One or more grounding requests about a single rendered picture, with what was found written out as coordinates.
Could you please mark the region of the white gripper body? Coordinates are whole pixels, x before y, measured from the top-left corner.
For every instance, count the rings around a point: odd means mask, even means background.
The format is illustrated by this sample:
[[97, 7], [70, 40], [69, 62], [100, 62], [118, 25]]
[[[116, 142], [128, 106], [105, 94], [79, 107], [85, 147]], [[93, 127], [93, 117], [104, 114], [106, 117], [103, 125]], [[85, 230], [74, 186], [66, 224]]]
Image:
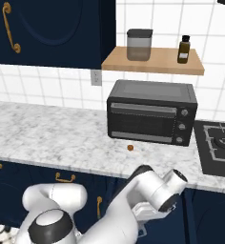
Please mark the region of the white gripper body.
[[133, 214], [138, 223], [138, 236], [144, 237], [147, 235], [145, 224], [150, 220], [165, 218], [176, 208], [172, 205], [165, 213], [157, 211], [150, 203], [138, 203], [133, 208]]

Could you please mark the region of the navy drawer front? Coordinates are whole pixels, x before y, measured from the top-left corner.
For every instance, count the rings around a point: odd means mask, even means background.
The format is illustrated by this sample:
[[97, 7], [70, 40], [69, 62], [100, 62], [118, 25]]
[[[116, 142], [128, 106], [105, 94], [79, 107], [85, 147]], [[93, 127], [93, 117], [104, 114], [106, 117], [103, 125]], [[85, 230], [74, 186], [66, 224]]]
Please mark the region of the navy drawer front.
[[19, 227], [27, 211], [22, 204], [24, 190], [30, 185], [28, 168], [17, 163], [0, 161], [0, 224]]
[[106, 189], [108, 186], [117, 189], [126, 182], [125, 179], [93, 173], [81, 173], [76, 171], [66, 171], [54, 168], [29, 166], [32, 182], [38, 183], [77, 183], [87, 187]]

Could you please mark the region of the navy base cupboard door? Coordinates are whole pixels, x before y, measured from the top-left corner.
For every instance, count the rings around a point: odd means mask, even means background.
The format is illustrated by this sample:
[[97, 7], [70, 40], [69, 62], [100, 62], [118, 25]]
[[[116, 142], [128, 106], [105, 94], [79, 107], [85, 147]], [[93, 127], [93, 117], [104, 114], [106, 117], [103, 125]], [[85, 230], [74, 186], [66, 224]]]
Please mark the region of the navy base cupboard door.
[[225, 244], [225, 193], [187, 189], [184, 196], [192, 244]]
[[94, 223], [99, 220], [97, 219], [96, 208], [97, 197], [101, 196], [103, 199], [100, 205], [101, 217], [103, 217], [111, 199], [113, 198], [115, 187], [113, 185], [108, 186], [106, 189], [101, 187], [87, 187], [86, 190], [88, 193], [87, 202], [84, 208], [74, 215], [76, 228], [82, 234], [85, 233]]

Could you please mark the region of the black hob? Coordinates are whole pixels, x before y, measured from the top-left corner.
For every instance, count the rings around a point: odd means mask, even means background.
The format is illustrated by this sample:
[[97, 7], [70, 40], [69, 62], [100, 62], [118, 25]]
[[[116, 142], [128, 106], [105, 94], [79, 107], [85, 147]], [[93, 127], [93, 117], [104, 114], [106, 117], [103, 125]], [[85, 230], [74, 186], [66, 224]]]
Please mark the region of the black hob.
[[202, 172], [225, 177], [225, 123], [196, 120], [194, 135]]

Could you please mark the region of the black toaster oven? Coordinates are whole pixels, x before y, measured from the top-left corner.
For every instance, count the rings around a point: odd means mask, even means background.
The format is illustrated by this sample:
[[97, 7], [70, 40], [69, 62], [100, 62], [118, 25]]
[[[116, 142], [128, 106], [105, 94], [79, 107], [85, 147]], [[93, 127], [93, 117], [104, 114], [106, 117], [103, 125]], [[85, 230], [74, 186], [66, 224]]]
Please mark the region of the black toaster oven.
[[[108, 136], [187, 147], [196, 111], [191, 84], [119, 79], [107, 99]], [[180, 123], [186, 130], [178, 128]], [[176, 142], [178, 136], [183, 143]]]

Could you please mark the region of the brown bottle with black cap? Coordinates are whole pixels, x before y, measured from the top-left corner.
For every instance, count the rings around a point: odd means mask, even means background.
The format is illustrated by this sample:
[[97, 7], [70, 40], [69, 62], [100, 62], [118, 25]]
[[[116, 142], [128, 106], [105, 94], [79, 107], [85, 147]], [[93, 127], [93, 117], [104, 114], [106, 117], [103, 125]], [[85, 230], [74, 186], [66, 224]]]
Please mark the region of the brown bottle with black cap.
[[191, 46], [190, 36], [183, 35], [182, 40], [179, 43], [178, 55], [177, 55], [177, 62], [179, 64], [186, 64], [188, 62], [190, 46]]

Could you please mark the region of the grey lidded canister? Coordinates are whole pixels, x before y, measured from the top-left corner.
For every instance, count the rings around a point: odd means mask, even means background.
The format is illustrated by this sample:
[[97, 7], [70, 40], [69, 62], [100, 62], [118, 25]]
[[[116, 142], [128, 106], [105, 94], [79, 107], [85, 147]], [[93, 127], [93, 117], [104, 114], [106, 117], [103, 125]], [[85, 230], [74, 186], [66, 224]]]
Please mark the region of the grey lidded canister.
[[127, 58], [130, 61], [148, 61], [151, 56], [152, 36], [152, 29], [129, 29]]

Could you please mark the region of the white wall socket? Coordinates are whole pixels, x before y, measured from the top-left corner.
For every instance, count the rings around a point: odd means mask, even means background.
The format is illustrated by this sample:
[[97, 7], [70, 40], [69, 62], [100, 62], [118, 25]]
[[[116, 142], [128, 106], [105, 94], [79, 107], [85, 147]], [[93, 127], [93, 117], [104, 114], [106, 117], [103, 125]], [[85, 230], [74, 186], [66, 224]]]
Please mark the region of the white wall socket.
[[91, 81], [93, 86], [101, 86], [102, 70], [91, 70]]

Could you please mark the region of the wooden wall shelf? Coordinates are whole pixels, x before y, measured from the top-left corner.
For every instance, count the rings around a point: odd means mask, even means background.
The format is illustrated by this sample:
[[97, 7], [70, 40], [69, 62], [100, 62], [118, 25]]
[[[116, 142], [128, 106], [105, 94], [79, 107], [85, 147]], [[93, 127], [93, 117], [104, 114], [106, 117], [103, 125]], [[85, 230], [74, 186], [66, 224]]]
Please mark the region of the wooden wall shelf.
[[186, 64], [177, 63], [178, 49], [152, 48], [148, 61], [130, 61], [126, 47], [115, 47], [102, 63], [104, 71], [136, 71], [169, 74], [203, 75], [204, 67], [195, 51], [190, 49]]

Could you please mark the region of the navy wall cupboard door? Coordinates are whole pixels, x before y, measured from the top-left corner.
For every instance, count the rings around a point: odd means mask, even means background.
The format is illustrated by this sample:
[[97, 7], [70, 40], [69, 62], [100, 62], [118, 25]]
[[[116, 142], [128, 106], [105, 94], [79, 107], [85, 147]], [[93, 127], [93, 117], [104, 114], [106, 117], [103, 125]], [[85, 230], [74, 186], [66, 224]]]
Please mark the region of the navy wall cupboard door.
[[[12, 39], [10, 46], [2, 7]], [[99, 0], [0, 0], [0, 64], [98, 69], [102, 62]]]

